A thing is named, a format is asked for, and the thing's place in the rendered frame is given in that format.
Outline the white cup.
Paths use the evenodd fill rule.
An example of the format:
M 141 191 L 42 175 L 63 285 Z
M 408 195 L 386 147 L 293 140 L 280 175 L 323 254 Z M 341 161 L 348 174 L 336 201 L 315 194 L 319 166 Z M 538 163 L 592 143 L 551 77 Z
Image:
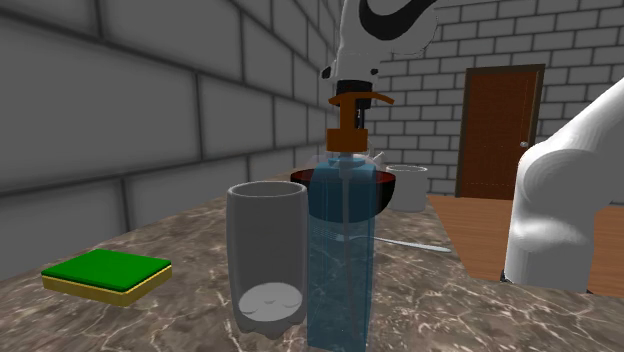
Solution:
M 415 165 L 389 165 L 386 170 L 396 177 L 389 208 L 407 213 L 422 212 L 426 207 L 428 169 Z

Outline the dark red bowl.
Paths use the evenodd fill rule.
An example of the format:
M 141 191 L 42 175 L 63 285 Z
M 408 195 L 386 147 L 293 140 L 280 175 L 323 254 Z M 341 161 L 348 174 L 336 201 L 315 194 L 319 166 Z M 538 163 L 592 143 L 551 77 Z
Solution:
M 343 179 L 337 168 L 305 169 L 290 175 L 290 181 L 308 190 L 309 214 L 317 219 L 343 221 Z M 371 168 L 356 168 L 347 181 L 348 220 L 350 223 L 368 220 L 383 211 L 395 189 L 396 177 Z

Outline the green and yellow sponge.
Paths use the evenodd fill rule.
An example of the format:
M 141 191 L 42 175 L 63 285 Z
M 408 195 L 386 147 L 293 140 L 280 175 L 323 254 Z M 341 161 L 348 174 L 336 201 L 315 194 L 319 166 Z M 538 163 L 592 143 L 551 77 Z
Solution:
M 94 249 L 41 272 L 46 289 L 126 307 L 172 277 L 170 260 Z

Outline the blue soap dispenser orange pump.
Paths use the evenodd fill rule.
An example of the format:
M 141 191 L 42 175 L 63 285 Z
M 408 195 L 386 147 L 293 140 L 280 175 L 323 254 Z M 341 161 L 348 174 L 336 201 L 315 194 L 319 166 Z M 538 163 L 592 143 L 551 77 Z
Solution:
M 366 352 L 372 301 L 375 217 L 350 223 L 347 181 L 356 168 L 379 166 L 367 158 L 368 131 L 355 127 L 357 99 L 393 100 L 376 92 L 342 93 L 340 123 L 326 133 L 326 155 L 314 166 L 337 168 L 343 179 L 343 221 L 309 214 L 307 343 L 331 352 Z

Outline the grey translucent cup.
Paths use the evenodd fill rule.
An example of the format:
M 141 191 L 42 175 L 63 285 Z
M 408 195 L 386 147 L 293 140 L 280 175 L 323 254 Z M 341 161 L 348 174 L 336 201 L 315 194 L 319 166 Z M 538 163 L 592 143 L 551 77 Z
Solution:
M 232 310 L 239 329 L 269 339 L 307 312 L 305 186 L 254 181 L 227 192 L 226 240 Z

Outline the brown wooden door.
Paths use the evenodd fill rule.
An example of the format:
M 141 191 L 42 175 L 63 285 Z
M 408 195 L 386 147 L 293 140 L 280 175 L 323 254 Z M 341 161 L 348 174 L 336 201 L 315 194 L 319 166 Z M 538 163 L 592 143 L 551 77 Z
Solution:
M 545 66 L 469 68 L 455 195 L 511 200 L 521 156 L 535 144 Z

